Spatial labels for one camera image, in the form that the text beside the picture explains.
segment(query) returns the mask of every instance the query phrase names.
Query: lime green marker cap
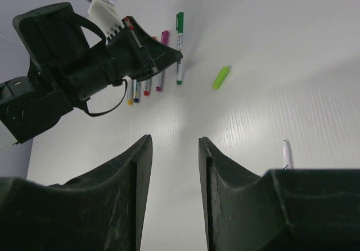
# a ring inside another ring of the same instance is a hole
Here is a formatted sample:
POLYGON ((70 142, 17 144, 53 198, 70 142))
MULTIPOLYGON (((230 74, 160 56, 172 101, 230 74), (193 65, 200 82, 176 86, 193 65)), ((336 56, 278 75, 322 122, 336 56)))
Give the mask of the lime green marker cap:
POLYGON ((215 81, 213 83, 213 89, 219 89, 221 84, 224 82, 226 76, 228 75, 228 73, 231 70, 231 66, 224 66, 222 67, 222 69, 220 70, 220 73, 218 74, 218 76, 215 78, 215 81))

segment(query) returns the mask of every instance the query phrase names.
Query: black strap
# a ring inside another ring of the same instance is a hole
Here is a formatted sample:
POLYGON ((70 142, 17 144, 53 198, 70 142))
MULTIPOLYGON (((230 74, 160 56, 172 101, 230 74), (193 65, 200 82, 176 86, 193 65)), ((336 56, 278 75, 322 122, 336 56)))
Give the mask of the black strap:
POLYGON ((114 108, 112 108, 112 109, 110 109, 108 111, 105 111, 105 112, 101 112, 101 113, 90 113, 89 110, 88 110, 88 107, 86 106, 86 110, 84 110, 85 113, 88 114, 91 117, 99 117, 99 116, 103 116, 103 115, 105 115, 107 113, 110 113, 110 112, 114 111, 115 109, 117 109, 122 104, 122 102, 124 101, 126 93, 128 92, 128 81, 126 79, 123 79, 123 82, 125 83, 124 96, 121 99, 120 103, 118 103, 114 108))
POLYGON ((60 19, 63 22, 67 22, 69 24, 74 24, 74 25, 78 25, 81 26, 83 28, 86 28, 90 31, 92 31, 93 33, 95 33, 97 36, 99 36, 101 38, 101 44, 103 46, 106 45, 106 37, 104 35, 104 33, 102 32, 102 30, 93 22, 91 22, 90 20, 86 19, 83 16, 80 16, 76 13, 66 13, 66 14, 59 14, 58 19, 60 19))

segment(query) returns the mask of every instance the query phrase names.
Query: black cable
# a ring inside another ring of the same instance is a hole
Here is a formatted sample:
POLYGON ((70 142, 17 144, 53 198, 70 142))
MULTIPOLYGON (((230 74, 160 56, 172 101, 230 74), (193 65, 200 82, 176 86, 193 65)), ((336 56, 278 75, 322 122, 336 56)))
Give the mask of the black cable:
POLYGON ((120 103, 118 103, 114 108, 112 108, 108 111, 105 111, 105 112, 100 112, 100 113, 90 113, 89 110, 86 110, 85 113, 88 114, 90 117, 99 117, 99 116, 103 116, 103 115, 110 113, 110 112, 114 111, 115 109, 117 109, 124 101, 126 93, 128 92, 128 81, 126 79, 123 79, 123 82, 125 83, 124 96, 123 96, 122 100, 120 101, 120 103))

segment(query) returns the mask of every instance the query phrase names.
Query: marker cap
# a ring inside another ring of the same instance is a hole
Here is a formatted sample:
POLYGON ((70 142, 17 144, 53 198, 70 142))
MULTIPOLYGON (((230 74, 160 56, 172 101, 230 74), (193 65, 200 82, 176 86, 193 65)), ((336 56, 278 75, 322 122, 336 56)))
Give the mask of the marker cap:
POLYGON ((184 33, 184 12, 176 15, 176 31, 178 33, 184 33))
POLYGON ((215 81, 213 83, 213 89, 220 88, 221 84, 224 82, 224 80, 225 80, 226 76, 229 74, 230 70, 231 70, 231 66, 222 67, 220 73, 215 78, 215 81))
POLYGON ((169 35, 170 35, 170 33, 169 33, 168 30, 165 30, 165 31, 163 31, 161 33, 161 43, 162 44, 168 45, 168 43, 169 43, 169 35))

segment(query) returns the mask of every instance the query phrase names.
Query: marker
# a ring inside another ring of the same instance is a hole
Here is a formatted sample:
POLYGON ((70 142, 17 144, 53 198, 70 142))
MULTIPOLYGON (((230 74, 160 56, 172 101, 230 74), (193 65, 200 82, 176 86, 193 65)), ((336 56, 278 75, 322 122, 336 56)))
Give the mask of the marker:
MULTIPOLYGON (((163 31, 163 33, 161 34, 161 43, 166 46, 169 43, 169 34, 170 33, 168 30, 163 31)), ((165 72, 165 70, 156 76, 156 91, 157 92, 161 92, 163 90, 164 72, 165 72)))
POLYGON ((134 103, 140 102, 140 86, 141 86, 141 82, 133 80, 134 103))
POLYGON ((284 169, 293 168, 293 163, 291 162, 290 146, 286 140, 283 141, 283 163, 284 169))
MULTIPOLYGON (((178 51, 182 53, 182 37, 184 35, 184 12, 180 12, 176 15, 176 31, 178 32, 178 51)), ((182 60, 177 62, 177 76, 176 83, 178 85, 182 84, 182 73, 183 66, 182 60)))
POLYGON ((145 96, 149 96, 150 95, 150 91, 151 91, 151 78, 148 79, 147 81, 145 81, 145 85, 144 85, 144 95, 145 96))
POLYGON ((128 105, 132 105, 134 103, 133 100, 133 82, 131 79, 128 81, 128 105))

